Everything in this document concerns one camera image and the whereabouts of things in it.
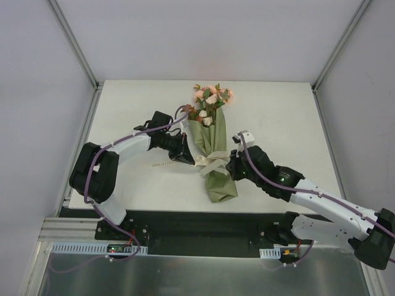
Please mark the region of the cream ribbon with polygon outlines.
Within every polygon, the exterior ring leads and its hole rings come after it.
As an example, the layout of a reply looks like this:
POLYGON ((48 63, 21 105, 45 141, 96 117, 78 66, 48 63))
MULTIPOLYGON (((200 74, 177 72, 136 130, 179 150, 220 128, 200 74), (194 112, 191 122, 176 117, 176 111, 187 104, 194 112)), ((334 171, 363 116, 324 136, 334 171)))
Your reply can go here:
POLYGON ((200 174, 208 175, 211 172, 221 173, 228 176, 230 173, 226 169, 226 165, 230 161, 227 151, 215 151, 207 156, 197 155, 194 157, 195 165, 193 167, 202 167, 200 174))

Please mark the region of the green and orange wrapping paper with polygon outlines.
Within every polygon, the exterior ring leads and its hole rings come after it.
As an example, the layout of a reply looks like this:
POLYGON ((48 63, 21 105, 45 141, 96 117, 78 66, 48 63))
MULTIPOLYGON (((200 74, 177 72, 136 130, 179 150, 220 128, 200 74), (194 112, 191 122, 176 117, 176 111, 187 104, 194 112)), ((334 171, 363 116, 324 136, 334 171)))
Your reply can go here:
POLYGON ((190 137, 195 166, 205 180, 210 201, 220 203, 237 197, 236 184, 226 170, 230 152, 227 149, 227 125, 222 108, 217 109, 210 126, 189 120, 186 132, 190 137))

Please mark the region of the brown rose flower branch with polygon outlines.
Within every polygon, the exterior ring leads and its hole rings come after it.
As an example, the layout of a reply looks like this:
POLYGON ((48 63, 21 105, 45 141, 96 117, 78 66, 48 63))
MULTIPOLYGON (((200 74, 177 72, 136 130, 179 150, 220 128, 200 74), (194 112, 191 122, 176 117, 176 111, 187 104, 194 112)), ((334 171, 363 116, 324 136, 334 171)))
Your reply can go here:
POLYGON ((190 104, 184 105, 182 107, 182 112, 188 114, 188 120, 195 120, 195 118, 198 116, 198 110, 190 104))

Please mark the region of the cream rose flower branch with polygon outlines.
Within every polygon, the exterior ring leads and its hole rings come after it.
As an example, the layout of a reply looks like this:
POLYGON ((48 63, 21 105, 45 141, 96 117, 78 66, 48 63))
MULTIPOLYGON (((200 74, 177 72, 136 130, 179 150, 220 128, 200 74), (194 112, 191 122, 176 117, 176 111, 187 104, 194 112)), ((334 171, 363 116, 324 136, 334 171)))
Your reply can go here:
POLYGON ((201 119, 201 123, 209 127, 214 124, 214 117, 217 109, 218 95, 213 94, 207 99, 202 98, 199 100, 200 111, 198 117, 201 119))

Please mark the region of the pink rose flower branch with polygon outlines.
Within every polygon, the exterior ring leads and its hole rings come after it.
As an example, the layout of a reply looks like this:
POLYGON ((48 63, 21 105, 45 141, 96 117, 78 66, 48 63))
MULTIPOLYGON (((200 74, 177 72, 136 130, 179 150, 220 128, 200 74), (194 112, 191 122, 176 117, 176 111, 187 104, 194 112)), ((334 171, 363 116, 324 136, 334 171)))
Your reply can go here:
POLYGON ((194 102, 201 107, 208 105, 219 108, 233 101, 232 90, 229 88, 221 88, 219 83, 215 86, 201 86, 200 84, 195 84, 193 89, 194 102))

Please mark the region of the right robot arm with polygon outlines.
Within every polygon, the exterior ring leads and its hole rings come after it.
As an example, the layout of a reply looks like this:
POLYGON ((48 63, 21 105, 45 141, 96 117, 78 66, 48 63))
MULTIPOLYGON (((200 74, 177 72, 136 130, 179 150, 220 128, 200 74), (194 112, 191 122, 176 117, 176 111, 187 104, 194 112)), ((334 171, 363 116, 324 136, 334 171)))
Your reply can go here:
POLYGON ((321 216, 315 220, 286 212, 265 232, 280 245, 295 240, 317 241, 350 251, 366 265, 384 270, 394 248, 394 213, 385 208, 367 209, 322 191, 302 173, 275 165, 258 146, 232 150, 226 165, 232 180, 247 179, 270 197, 290 202, 321 216))

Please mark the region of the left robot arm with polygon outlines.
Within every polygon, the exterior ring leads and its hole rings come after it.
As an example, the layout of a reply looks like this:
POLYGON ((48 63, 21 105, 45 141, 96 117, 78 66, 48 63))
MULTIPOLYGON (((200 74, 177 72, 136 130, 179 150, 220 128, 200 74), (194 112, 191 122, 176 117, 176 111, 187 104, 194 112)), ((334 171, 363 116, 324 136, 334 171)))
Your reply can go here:
POLYGON ((129 159, 152 149, 168 152, 172 161, 194 165, 187 135, 170 133, 170 128, 180 123, 170 115, 156 111, 145 124, 134 128, 131 134, 104 145, 87 142, 81 148, 69 178, 72 189, 83 196, 110 224, 109 232, 118 240, 130 234, 127 212, 114 196, 118 167, 129 159))

